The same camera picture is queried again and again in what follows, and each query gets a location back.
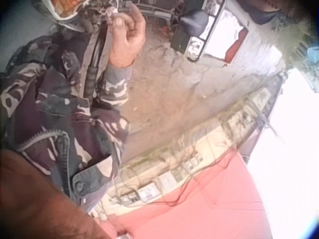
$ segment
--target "red cloth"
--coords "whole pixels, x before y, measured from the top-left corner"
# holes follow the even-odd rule
[[[165,201],[175,200],[179,191],[166,195]],[[272,237],[254,182],[235,151],[191,180],[177,206],[150,205],[116,218],[111,220],[117,230],[126,229],[135,239]],[[110,236],[116,236],[109,222],[100,225]]]

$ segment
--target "person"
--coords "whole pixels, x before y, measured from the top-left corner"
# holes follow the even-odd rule
[[[89,35],[41,36],[10,59],[1,75],[1,149],[10,151],[1,151],[1,167],[10,161],[8,173],[4,169],[1,176],[1,218],[7,212],[14,220],[19,214],[15,209],[23,207],[20,227],[29,213],[50,204],[58,209],[50,195],[64,199],[56,190],[89,212],[107,192],[129,130],[119,109],[128,100],[132,64],[145,42],[145,19],[135,5],[130,10],[130,15],[113,16],[109,61],[92,105],[80,95],[79,73]],[[38,200],[43,194],[47,196]],[[75,208],[66,207],[65,215],[76,213]]]

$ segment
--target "soldier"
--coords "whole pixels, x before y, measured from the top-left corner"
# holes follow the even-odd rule
[[[129,123],[119,107],[128,99],[127,83],[145,42],[145,27],[135,5],[131,16],[114,16],[109,63],[92,106],[79,94],[89,36],[81,33],[65,40],[55,33],[17,50],[1,79],[1,149],[19,154],[11,153],[16,160],[10,159],[10,168],[19,171],[24,158],[86,212],[101,200],[122,161]],[[24,185],[10,186],[13,181],[4,180],[2,197],[20,195],[15,190]],[[33,198],[42,193],[25,183],[30,187],[25,193]]]

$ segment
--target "finger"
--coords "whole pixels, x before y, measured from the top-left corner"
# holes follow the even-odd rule
[[[124,42],[126,40],[127,30],[124,20],[121,17],[115,17],[112,25],[113,42]]]
[[[116,17],[121,17],[124,20],[124,22],[125,22],[125,24],[126,24],[126,26],[128,27],[129,30],[134,30],[135,29],[135,23],[134,23],[133,18],[130,17],[129,15],[127,15],[126,13],[121,12],[121,13],[118,13],[118,14],[114,14],[112,16],[113,20]]]
[[[135,30],[137,31],[137,34],[145,34],[146,23],[139,8],[133,3],[130,3],[128,7],[135,22]]]

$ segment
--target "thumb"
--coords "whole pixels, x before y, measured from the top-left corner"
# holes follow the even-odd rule
[[[126,40],[126,27],[123,19],[121,17],[116,17],[113,20],[113,40],[114,41],[124,41]]]

